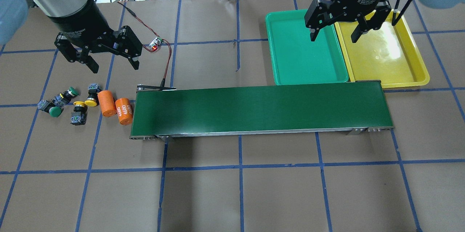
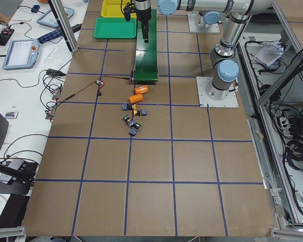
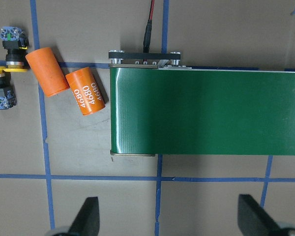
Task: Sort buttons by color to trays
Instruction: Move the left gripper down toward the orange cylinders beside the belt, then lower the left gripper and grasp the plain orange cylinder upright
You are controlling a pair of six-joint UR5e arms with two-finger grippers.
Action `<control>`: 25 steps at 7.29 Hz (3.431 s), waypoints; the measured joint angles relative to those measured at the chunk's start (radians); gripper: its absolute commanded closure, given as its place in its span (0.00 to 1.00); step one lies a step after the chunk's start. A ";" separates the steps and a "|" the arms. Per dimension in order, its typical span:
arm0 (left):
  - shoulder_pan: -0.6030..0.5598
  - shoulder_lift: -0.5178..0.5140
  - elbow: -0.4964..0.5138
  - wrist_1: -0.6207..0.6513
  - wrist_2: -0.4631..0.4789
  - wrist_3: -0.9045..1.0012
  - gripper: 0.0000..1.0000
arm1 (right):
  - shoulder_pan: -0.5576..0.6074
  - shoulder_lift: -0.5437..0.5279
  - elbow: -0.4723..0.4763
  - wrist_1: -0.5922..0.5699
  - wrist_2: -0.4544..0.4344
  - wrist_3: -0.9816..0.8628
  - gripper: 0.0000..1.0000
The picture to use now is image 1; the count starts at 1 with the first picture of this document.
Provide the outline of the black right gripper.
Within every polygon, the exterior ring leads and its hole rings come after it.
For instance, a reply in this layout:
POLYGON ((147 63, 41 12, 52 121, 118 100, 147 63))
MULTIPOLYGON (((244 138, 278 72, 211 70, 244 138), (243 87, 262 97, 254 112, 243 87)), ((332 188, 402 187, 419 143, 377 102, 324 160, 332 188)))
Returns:
POLYGON ((334 22, 354 22, 358 25, 351 34, 352 43, 370 30, 379 30, 391 12, 389 0, 312 0, 304 15, 305 27, 314 42, 321 29, 334 22), (374 11, 367 20, 365 16, 374 11))

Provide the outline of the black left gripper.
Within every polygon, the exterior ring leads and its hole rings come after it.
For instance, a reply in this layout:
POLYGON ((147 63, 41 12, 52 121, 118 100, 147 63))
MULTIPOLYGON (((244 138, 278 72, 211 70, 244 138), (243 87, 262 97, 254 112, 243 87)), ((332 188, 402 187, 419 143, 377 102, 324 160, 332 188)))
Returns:
POLYGON ((89 55, 89 48, 98 45, 96 41, 100 38, 109 47, 116 43, 117 55, 125 57, 134 70, 139 69, 143 44, 129 25, 112 30, 94 0, 87 0, 74 14, 49 19, 60 30, 54 44, 68 62, 85 64, 93 73, 98 73, 99 65, 89 55), (79 52, 73 45, 84 50, 79 52))

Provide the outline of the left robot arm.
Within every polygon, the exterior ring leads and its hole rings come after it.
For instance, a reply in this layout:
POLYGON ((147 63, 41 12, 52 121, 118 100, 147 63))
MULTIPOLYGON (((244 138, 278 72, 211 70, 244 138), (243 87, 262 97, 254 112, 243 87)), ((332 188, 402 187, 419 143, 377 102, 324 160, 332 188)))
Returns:
POLYGON ((99 65, 91 53, 110 52, 128 59, 138 70, 142 43, 125 25, 113 30, 95 0, 1 0, 1 45, 6 45, 36 5, 57 26, 54 42, 68 62, 85 64, 93 73, 99 65))

